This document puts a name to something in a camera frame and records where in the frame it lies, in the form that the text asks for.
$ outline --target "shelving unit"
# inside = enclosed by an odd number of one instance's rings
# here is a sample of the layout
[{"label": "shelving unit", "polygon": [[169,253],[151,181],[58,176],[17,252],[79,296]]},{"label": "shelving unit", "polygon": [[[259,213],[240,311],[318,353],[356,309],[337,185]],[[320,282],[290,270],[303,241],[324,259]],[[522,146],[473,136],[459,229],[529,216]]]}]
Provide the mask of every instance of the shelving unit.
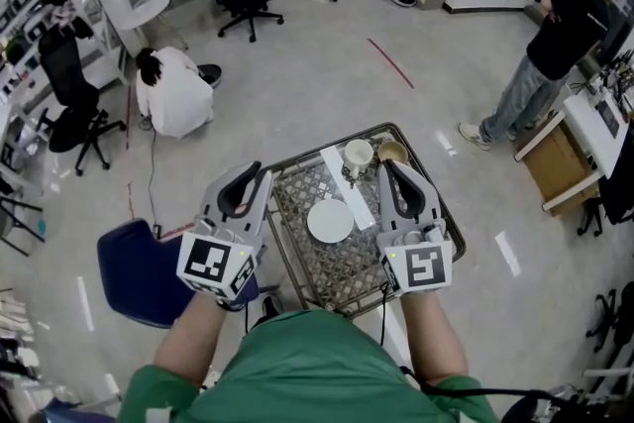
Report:
[{"label": "shelving unit", "polygon": [[[96,88],[103,88],[117,79],[128,85],[123,72],[125,49],[98,0],[94,0],[97,8],[91,10],[90,15],[84,5],[86,1],[91,0],[70,0],[77,17],[83,19],[93,32],[92,38],[77,40],[85,78]],[[0,33],[0,40],[19,34],[41,4],[42,0],[30,0]],[[49,107],[48,117],[54,120],[63,108],[57,103],[49,79],[39,64],[38,43],[34,41],[20,61],[13,65],[7,62],[0,71],[0,102],[11,103],[20,110],[18,116],[24,119],[28,115],[34,121],[45,107]],[[37,62],[35,68],[29,65],[33,59]]]}]

